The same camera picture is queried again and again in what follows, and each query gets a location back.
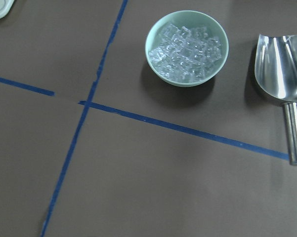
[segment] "metal scoop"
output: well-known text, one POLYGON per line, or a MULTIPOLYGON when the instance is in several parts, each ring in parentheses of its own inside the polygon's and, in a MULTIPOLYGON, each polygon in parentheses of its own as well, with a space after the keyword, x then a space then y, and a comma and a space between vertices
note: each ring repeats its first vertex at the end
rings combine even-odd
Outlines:
POLYGON ((290 164, 297 165, 297 35, 259 35, 255 77, 267 94, 282 103, 290 164))

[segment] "blue tape line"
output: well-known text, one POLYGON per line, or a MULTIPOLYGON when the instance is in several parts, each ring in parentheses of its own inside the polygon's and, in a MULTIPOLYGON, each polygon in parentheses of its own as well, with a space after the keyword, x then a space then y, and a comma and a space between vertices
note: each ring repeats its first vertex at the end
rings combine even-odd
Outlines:
POLYGON ((114 23, 114 26, 113 26, 113 29, 111 31, 109 40, 108 40, 107 45, 106 45, 106 47, 104 49, 104 53, 102 55, 102 58, 101 58, 101 61, 100 61, 100 64, 99 64, 99 67, 98 67, 98 70, 97 70, 97 78, 92 83, 92 86, 91 86, 87 101, 85 101, 85 103, 84 103, 84 109, 83 109, 82 115, 80 117, 80 120, 79 120, 79 123, 77 125, 74 137, 72 139, 72 142, 70 144, 67 156, 65 158, 65 162, 64 162, 63 167, 61 169, 61 172, 60 172, 60 175, 59 175, 55 190, 53 192, 51 201, 49 203, 47 216, 46 216, 46 219, 44 221, 42 231, 41 231, 41 235, 40 235, 41 237, 45 236, 48 224, 50 222, 50 218, 52 216, 54 207, 56 205, 56 201, 57 201, 60 189, 62 187, 63 181, 65 179, 65 176, 66 176, 70 161, 72 159, 72 156, 73 156, 76 144, 77 144, 78 136, 79 136, 81 128, 82 128, 82 126, 83 126, 83 124, 85 122, 85 118, 86 118, 86 116, 88 114, 92 99, 94 97, 94 94, 95 94, 95 91, 96 91, 96 88, 97 88, 97 85, 98 85, 98 81, 99 81, 99 79, 101 77, 101 74, 102 74, 102 71, 103 71, 103 66, 104 66, 105 59, 106 59, 106 55, 107 55, 107 52, 108 52, 108 48, 109 48, 110 44, 113 42, 113 39, 114 39, 116 31, 117 31, 117 29, 119 27, 119 23, 120 23, 121 18, 123 16, 126 5, 127 5, 127 0, 123 0, 122 6, 121 6, 120 11, 119 11, 119 14, 118 14, 117 19, 116 19, 116 21, 114 23))
MULTIPOLYGON (((85 101, 81 101, 81 102, 79 102, 79 104, 84 105, 85 101)), ((90 106, 92 108, 95 108, 95 109, 99 109, 99 110, 110 112, 110 113, 119 114, 119 115, 124 116, 124 117, 128 117, 128 118, 131 118, 131 119, 136 119, 136 120, 139 120, 139 121, 147 122, 147 123, 150 123, 150 124, 154 124, 154 125, 158 125, 158 126, 161 126, 161 127, 169 128, 169 129, 172 129, 172 130, 184 132, 184 133, 187 133, 187 134, 202 137, 202 138, 209 139, 209 140, 212 140, 212 141, 224 143, 224 144, 227 144, 227 145, 230 145, 230 146, 239 147, 239 148, 243 148, 243 149, 246 149, 246 150, 249 150, 249 151, 261 153, 261 154, 264 154, 264 155, 289 160, 289 156, 286 153, 282 153, 282 152, 274 151, 274 150, 271 150, 271 149, 255 146, 255 145, 252 145, 252 144, 240 142, 240 141, 229 139, 229 138, 226 138, 226 137, 217 136, 217 135, 214 135, 214 134, 211 134, 211 133, 198 131, 198 130, 195 130, 195 129, 180 126, 180 125, 173 124, 173 123, 170 123, 170 122, 165 122, 165 121, 161 121, 161 120, 158 120, 158 119, 145 117, 145 116, 134 114, 134 113, 131 113, 131 112, 118 110, 118 109, 108 107, 108 106, 104 106, 104 105, 100 105, 100 104, 97 104, 97 103, 91 103, 90 106)))
POLYGON ((31 85, 27 85, 27 84, 23 84, 17 81, 12 81, 12 80, 8 80, 8 79, 4 79, 4 78, 0 78, 0 83, 4 83, 7 85, 12 85, 21 89, 25 89, 25 90, 30 90, 39 94, 43 94, 43 95, 48 95, 48 96, 54 96, 55 92, 50 91, 50 90, 45 90, 45 89, 41 89, 35 86, 31 86, 31 85))

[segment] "table surface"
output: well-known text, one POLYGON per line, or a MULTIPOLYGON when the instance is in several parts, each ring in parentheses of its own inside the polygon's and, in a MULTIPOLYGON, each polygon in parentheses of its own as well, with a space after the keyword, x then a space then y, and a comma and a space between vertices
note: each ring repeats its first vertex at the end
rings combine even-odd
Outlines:
POLYGON ((0 237, 297 237, 259 34, 297 34, 297 0, 15 1, 0 19, 0 237), (222 25, 229 55, 181 88, 144 44, 187 9, 222 25))

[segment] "bowl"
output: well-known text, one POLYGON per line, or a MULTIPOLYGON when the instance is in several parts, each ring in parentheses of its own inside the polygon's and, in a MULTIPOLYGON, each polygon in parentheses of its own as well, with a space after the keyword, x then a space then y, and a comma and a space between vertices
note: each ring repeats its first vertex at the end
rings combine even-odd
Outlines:
MULTIPOLYGON (((183 10, 183 11, 176 11, 170 13, 159 21, 157 21, 154 26, 149 31, 146 43, 145 43, 145 55, 147 62, 151 69, 165 82, 180 86, 180 87, 191 87, 205 83, 206 81, 213 78, 223 67, 226 62, 227 55, 228 55, 228 39, 224 29, 221 25, 212 17, 198 11, 192 10, 183 10), (216 59, 215 63, 211 63, 211 71, 205 73, 199 80, 195 81, 180 81, 176 78, 172 78, 171 76, 166 77, 164 74, 156 68, 156 65, 153 65, 152 57, 150 56, 150 52, 159 47, 161 44, 161 31, 165 29, 165 26, 173 24, 179 29, 193 29, 193 28, 200 28, 206 27, 209 38, 216 38, 219 40, 220 44, 220 58, 216 59)), ((176 62, 171 62, 171 67, 176 67, 176 62)), ((202 67, 206 68, 207 62, 202 63, 202 67)))

